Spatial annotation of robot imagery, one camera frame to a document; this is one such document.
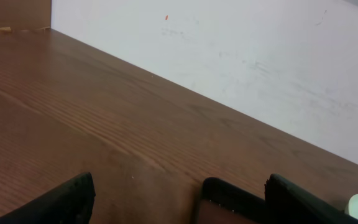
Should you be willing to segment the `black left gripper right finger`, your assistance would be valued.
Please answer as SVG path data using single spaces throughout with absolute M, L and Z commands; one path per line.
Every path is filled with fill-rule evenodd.
M 266 181 L 265 203 L 277 223 L 358 224 L 358 219 L 278 174 Z

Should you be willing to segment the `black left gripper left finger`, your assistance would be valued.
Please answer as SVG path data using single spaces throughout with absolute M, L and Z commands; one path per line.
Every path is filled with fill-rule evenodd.
M 1 216 L 0 224 L 87 224 L 95 196 L 92 175 L 85 172 Z

